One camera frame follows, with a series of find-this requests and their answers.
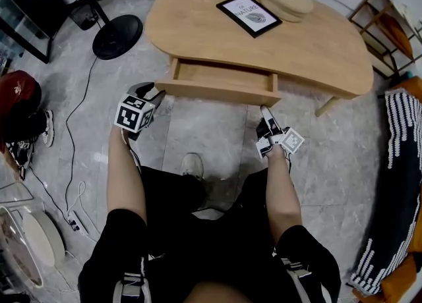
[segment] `open drawer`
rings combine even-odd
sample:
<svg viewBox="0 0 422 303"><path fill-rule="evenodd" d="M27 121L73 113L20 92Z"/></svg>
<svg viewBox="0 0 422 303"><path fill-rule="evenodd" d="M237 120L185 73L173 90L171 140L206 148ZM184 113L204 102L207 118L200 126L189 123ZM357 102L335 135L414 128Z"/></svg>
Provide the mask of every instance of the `open drawer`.
<svg viewBox="0 0 422 303"><path fill-rule="evenodd" d="M177 58L171 62L168 79L157 80L156 88L174 96L269 107L280 100L277 74Z"/></svg>

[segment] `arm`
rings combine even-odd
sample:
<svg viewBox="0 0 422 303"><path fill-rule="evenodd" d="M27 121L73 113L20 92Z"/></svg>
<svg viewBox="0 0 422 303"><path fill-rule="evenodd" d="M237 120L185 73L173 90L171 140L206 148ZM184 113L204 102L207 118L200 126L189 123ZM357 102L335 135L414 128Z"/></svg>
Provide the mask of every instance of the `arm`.
<svg viewBox="0 0 422 303"><path fill-rule="evenodd" d="M123 131L129 142L127 131ZM109 138L107 209L128 209L146 223L145 193L138 168L121 136L121 129L113 126Z"/></svg>
<svg viewBox="0 0 422 303"><path fill-rule="evenodd" d="M283 149L279 145L274 145L266 155L268 157L266 210L271 235L277 245L286 230L302 224L301 206L290 179Z"/></svg>
<svg viewBox="0 0 422 303"><path fill-rule="evenodd" d="M9 150L7 148L5 148L3 156L5 157L5 161L6 161L7 165L9 165L10 168L13 170L13 173L15 174L16 180L20 180L19 167L16 164L16 161L13 159L11 153L9 152Z"/></svg>

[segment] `framed print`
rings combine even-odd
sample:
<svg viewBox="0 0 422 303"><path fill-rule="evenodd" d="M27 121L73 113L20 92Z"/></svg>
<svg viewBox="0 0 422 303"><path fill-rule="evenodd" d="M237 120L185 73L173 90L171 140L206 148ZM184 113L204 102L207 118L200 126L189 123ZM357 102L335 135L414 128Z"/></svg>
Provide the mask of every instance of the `framed print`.
<svg viewBox="0 0 422 303"><path fill-rule="evenodd" d="M217 8L240 25L253 38L279 26L282 21L255 0L227 0Z"/></svg>

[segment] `orange cushion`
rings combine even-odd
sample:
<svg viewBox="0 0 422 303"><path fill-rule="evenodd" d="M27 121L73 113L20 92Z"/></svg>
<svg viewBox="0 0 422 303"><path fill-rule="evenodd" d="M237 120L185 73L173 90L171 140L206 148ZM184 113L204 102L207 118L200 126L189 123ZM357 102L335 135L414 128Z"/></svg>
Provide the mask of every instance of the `orange cushion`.
<svg viewBox="0 0 422 303"><path fill-rule="evenodd" d="M353 289L352 293L362 302L362 303L384 303L384 295L382 293L364 297L362 294Z"/></svg>
<svg viewBox="0 0 422 303"><path fill-rule="evenodd" d="M420 79L418 76L407 79L404 82L394 86L393 88L405 88L407 92L409 92L413 97L417 98L422 103L422 79Z"/></svg>
<svg viewBox="0 0 422 303"><path fill-rule="evenodd" d="M413 255L407 255L399 268L381 281L386 303L398 303L413 282L416 281L416 264Z"/></svg>

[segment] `electrical cable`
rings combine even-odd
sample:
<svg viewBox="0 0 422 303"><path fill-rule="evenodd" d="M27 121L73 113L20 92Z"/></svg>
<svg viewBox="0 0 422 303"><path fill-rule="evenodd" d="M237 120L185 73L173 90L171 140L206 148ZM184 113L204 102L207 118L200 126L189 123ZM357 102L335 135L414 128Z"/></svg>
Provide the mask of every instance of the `electrical cable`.
<svg viewBox="0 0 422 303"><path fill-rule="evenodd" d="M70 251L68 251L68 250L65 250L65 254L66 253L68 253L69 255L70 255L70 257L72 257L74 260L75 260L75 262L77 263L77 264L79 264L81 267L83 267L83 265L79 262L79 260L76 258L76 256L75 255L73 255Z"/></svg>
<svg viewBox="0 0 422 303"><path fill-rule="evenodd" d="M82 100L80 101L80 103L73 109L73 111L71 112L71 114L67 117L65 124L66 124L66 128L67 128L67 132L69 133L69 136L71 137L71 141L72 141L72 147L73 147L73 152L72 152L72 162L71 162L71 179L69 180L69 182L67 183L66 186L66 190L65 190L65 202L66 202L66 212L69 210L69 203L67 202L67 191L69 190L69 186L71 185L71 182L73 180L73 163L75 161L75 141L73 140L72 137L72 133L71 130L69 128L69 124L68 121L69 119L72 117L73 113L80 107L80 105L84 102L85 98L86 98L86 94L88 92L88 87L90 85L90 81L91 81L91 72L92 72L92 68L94 68L94 65L97 61L98 57L95 57L94 62L91 65L91 69L90 72L88 74L88 81L86 82L86 87L85 87L85 92L84 92L84 97L82 98Z"/></svg>
<svg viewBox="0 0 422 303"><path fill-rule="evenodd" d="M40 184L42 185L42 188L44 188L45 192L47 193L47 195L50 197L51 201L53 202L54 206L60 211L61 215L63 216L64 220L66 221L66 223L71 226L71 224L67 221L67 218L65 217L65 214L63 213L63 211L61 210L61 208L55 203L53 197L51 196L51 194L48 192L47 188L44 186L44 183L40 180L40 178L37 177L37 174L35 174L34 170L32 169L31 166L29 166L29 169L32 171L32 174L34 175L34 177L37 178L37 180L40 182Z"/></svg>
<svg viewBox="0 0 422 303"><path fill-rule="evenodd" d="M84 185L84 188L83 188L83 191L81 192L80 187L82 185ZM86 183L84 181L80 181L79 185L78 185L78 196L75 198L75 202L73 202L73 205L71 207L69 207L69 209L67 210L67 216L69 216L69 213L71 212L72 208L74 208L74 206L76 205L76 202L79 200L80 208L82 209L83 213L88 218L88 220L91 222L91 225L96 230L97 234L101 235L101 233L98 231L97 227L95 226L94 222L92 222L90 216L85 211L84 206L82 205L82 200L80 199L80 197L85 193L85 190L86 190Z"/></svg>
<svg viewBox="0 0 422 303"><path fill-rule="evenodd" d="M289 162L289 174L290 174L290 171L291 171L291 160L290 160L290 155L291 155L291 153L287 154L287 152L286 152L286 151L284 151L284 159L286 159L286 160Z"/></svg>

